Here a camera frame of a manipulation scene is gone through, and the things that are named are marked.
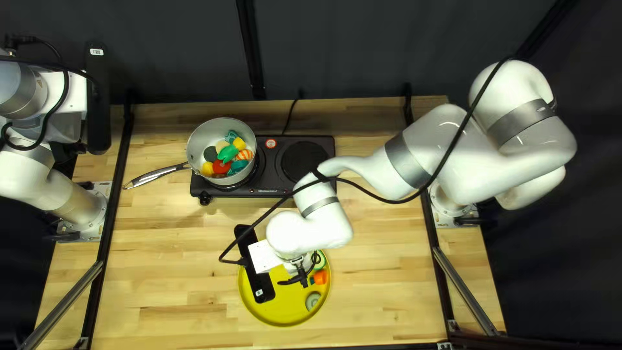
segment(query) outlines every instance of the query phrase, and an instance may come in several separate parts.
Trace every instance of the electric hot plate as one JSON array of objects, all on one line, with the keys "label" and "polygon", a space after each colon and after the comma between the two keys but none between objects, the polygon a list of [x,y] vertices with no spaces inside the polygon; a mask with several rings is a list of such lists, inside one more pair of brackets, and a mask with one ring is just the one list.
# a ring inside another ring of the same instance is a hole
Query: electric hot plate
[{"label": "electric hot plate", "polygon": [[[335,156],[332,136],[257,136],[256,139],[254,169],[245,180],[218,186],[192,173],[190,195],[198,197],[203,206],[215,197],[282,197],[321,162]],[[335,181],[331,181],[331,186],[337,191]]]}]

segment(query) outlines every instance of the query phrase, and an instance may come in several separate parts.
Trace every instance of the yellow tray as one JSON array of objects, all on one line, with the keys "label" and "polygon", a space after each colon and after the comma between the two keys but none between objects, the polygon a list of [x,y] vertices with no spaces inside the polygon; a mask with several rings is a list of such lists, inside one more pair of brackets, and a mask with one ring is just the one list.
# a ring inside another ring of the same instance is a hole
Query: yellow tray
[{"label": "yellow tray", "polygon": [[[328,296],[328,291],[330,290],[332,276],[330,273],[328,259],[325,254],[324,257],[326,265],[323,270],[326,270],[328,275],[328,281],[326,284],[310,284],[308,288],[302,288],[300,283],[288,286],[278,285],[278,281],[285,281],[291,277],[285,270],[285,267],[283,265],[279,265],[270,271],[270,279],[272,280],[272,285],[274,285],[274,292],[276,296],[271,301],[261,304],[257,304],[255,302],[251,285],[248,282],[248,277],[246,276],[246,269],[244,267],[240,267],[238,271],[238,290],[239,295],[242,298],[242,302],[248,311],[250,311],[250,313],[253,314],[253,316],[255,316],[258,320],[272,326],[291,327],[307,321],[320,310],[322,305],[324,305],[324,302]],[[311,271],[309,276],[312,277],[318,271],[319,270]],[[311,311],[308,311],[305,301],[313,292],[320,293],[321,297]]]}]

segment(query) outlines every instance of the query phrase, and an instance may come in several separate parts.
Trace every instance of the stainless steel pan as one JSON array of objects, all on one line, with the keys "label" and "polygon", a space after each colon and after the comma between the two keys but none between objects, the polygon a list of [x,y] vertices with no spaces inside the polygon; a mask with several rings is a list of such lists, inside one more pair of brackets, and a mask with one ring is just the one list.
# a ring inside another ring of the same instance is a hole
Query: stainless steel pan
[{"label": "stainless steel pan", "polygon": [[[223,140],[229,130],[235,131],[239,137],[246,142],[246,147],[253,152],[253,158],[248,162],[246,167],[237,174],[228,177],[206,177],[201,174],[201,167],[205,163],[203,150],[209,146],[213,146],[216,142]],[[222,117],[208,120],[199,125],[190,135],[186,144],[186,162],[166,168],[151,171],[147,174],[129,181],[123,186],[123,189],[130,189],[147,184],[151,181],[159,179],[162,176],[174,173],[179,170],[191,169],[195,174],[203,176],[207,181],[220,186],[228,186],[237,184],[246,179],[253,170],[255,164],[255,154],[257,151],[257,140],[255,134],[242,121],[234,118]]]}]

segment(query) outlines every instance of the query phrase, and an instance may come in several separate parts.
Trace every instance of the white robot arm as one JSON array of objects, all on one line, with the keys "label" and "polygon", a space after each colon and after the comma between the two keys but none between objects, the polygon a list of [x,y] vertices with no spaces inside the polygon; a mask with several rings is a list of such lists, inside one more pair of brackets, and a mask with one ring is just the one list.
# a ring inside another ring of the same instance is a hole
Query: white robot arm
[{"label": "white robot arm", "polygon": [[[7,52],[0,49],[0,55]],[[55,162],[49,142],[74,143],[80,139],[86,117],[86,80],[68,74],[64,103],[50,115],[43,142],[33,149],[44,115],[59,101],[63,72],[47,72],[14,62],[0,62],[0,126],[11,122],[0,150],[0,196],[25,202],[65,220],[75,230],[103,220],[105,199],[98,198],[52,169]]]},{"label": "white robot arm", "polygon": [[[475,79],[470,102],[495,65]],[[488,85],[456,147],[435,179],[434,204],[449,213],[491,197],[505,209],[524,207],[564,178],[577,145],[570,130],[555,115],[553,94],[532,65],[513,60],[503,64]],[[377,149],[371,156],[335,157],[317,170],[326,177],[344,170],[361,175],[382,196],[399,199],[421,188],[441,162],[466,111],[441,105]],[[303,177],[296,188],[317,177]],[[300,213],[281,212],[267,225],[266,240],[294,274],[310,266],[309,253],[339,248],[353,236],[348,218],[328,183],[294,195]],[[258,273],[277,264],[262,263],[265,250],[251,249]]]}]

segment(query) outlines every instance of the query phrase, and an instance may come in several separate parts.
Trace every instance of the wooden table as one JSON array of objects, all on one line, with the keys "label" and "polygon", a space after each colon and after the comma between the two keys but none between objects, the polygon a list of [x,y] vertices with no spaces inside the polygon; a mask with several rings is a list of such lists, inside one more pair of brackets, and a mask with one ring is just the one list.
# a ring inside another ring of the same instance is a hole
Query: wooden table
[{"label": "wooden table", "polygon": [[[445,97],[414,97],[415,119]],[[287,135],[333,135],[337,155],[366,156],[405,127],[403,98],[302,100]],[[201,122],[234,115],[259,135],[281,132],[291,101],[139,105],[124,182],[185,160],[188,136]],[[121,116],[121,107],[113,108]],[[118,147],[78,157],[75,181],[112,178]],[[369,186],[356,174],[345,178]],[[96,323],[94,349],[309,348],[427,343],[445,339],[420,201],[391,206],[347,184],[337,193],[355,230],[329,250],[333,285],[310,321],[276,328],[256,320],[237,291],[237,269],[218,263],[233,227],[259,217],[276,199],[215,199],[202,207],[189,194],[190,173],[177,172],[123,191]],[[293,201],[280,210],[292,210]],[[256,229],[265,237],[266,222]],[[478,229],[439,232],[443,251],[497,327],[503,318]],[[98,244],[59,244],[39,321],[95,261]],[[236,250],[231,258],[239,256]],[[463,327],[476,324],[455,300]],[[80,336],[86,295],[40,349],[68,349]]]}]

